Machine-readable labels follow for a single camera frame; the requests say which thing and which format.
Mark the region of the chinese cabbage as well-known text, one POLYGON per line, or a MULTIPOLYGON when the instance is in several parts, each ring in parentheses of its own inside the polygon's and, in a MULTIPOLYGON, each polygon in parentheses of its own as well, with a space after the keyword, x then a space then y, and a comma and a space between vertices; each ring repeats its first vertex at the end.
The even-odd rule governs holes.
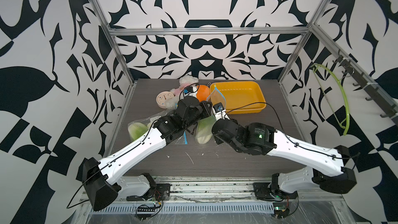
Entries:
POLYGON ((206 144, 212 138, 212 127, 216 123, 216 118, 214 116, 207 117, 205 119, 199 120, 195 131, 195 140, 199 144, 206 144))
POLYGON ((131 141, 135 141, 139 139, 142 135, 144 135, 148 131, 148 127, 140 122, 131 123, 128 128, 128 133, 131 141))

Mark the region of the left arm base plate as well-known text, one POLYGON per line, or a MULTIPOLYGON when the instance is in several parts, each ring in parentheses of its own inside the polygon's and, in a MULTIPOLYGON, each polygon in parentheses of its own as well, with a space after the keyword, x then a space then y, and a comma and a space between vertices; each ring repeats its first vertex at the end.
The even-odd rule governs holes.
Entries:
POLYGON ((149 173, 143 173, 127 181, 123 192, 127 201, 167 200, 170 196, 171 184, 158 184, 149 173))

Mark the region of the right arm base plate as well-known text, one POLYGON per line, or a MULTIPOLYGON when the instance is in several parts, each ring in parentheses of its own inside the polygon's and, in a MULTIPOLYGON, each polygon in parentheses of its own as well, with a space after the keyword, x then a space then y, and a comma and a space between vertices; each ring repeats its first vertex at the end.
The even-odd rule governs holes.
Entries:
POLYGON ((280 174, 276 173, 272 175, 272 181, 270 183, 253 183, 254 194, 258 200, 281 202, 287 199, 296 199, 298 193, 284 192, 280 189, 278 184, 280 174))

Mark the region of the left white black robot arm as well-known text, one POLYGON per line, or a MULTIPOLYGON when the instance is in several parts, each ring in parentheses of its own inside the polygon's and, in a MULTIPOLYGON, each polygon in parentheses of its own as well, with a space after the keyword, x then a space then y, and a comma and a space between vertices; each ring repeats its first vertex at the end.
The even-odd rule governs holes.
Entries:
POLYGON ((200 120, 212 115, 212 103, 187 96, 177 108, 159 117, 137 140, 101 160, 90 158, 83 163, 82 185, 94 211, 112 204, 120 195, 151 198, 156 190, 154 179, 143 173, 131 183, 123 175, 143 159, 178 140, 200 120))

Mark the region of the yellow plastic tray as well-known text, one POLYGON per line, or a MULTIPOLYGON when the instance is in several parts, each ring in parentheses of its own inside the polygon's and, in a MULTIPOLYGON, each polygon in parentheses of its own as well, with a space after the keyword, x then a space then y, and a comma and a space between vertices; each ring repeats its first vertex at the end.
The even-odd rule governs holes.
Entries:
POLYGON ((212 83, 210 91, 222 94, 221 103, 228 114, 254 114, 266 108, 267 104, 258 83, 252 81, 231 81, 212 83))

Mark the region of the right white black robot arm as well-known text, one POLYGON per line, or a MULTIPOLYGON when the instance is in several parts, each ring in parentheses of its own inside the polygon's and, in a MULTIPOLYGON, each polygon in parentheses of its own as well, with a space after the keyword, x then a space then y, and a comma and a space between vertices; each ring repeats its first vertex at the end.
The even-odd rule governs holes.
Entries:
POLYGON ((350 159, 345 146, 324 148, 292 138, 263 123, 242 126, 235 120, 219 119, 211 130, 218 144, 226 143, 238 153, 268 155, 304 165, 290 173, 276 173, 260 191, 265 198, 293 197, 299 190, 321 189, 344 195, 357 185, 354 171, 345 166, 350 159))

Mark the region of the clear zipper bag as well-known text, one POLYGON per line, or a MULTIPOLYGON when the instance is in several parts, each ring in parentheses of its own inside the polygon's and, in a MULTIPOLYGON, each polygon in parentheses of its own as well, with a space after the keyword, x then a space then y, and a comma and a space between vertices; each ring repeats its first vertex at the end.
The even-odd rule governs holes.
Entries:
POLYGON ((225 96, 221 93, 221 91, 218 89, 217 86, 211 86, 210 87, 210 95, 204 102, 204 105, 207 107, 207 109, 204 111, 205 117, 203 117, 202 119, 213 116, 212 106, 217 103, 222 103, 224 108, 226 109, 227 100, 226 100, 225 96))
MULTIPOLYGON (((160 122, 159 124, 157 124, 157 122, 158 122, 159 120, 163 120, 165 116, 171 115, 171 113, 172 113, 172 111, 162 111, 162 112, 159 112, 159 113, 157 113, 157 114, 151 115, 150 117, 146 117, 146 118, 134 120, 134 121, 130 122, 130 123, 128 124, 128 126, 129 126, 131 123, 140 122, 140 123, 145 124, 145 125, 148 127, 148 131, 149 131, 149 130, 152 130, 152 129, 156 129, 156 128, 158 128, 158 127, 160 126, 160 124, 161 124, 161 122, 160 122)), ((173 141, 170 140, 170 137, 171 137, 171 136, 167 136, 167 137, 166 137, 166 142, 167 142, 168 144, 169 144, 169 143, 175 143, 175 144, 177 144, 177 145, 187 145, 187 144, 188 144, 187 135, 186 135, 186 133, 185 133, 184 131, 183 131, 183 133, 182 133, 182 136, 177 137, 177 138, 173 138, 173 139, 174 139, 173 141)))

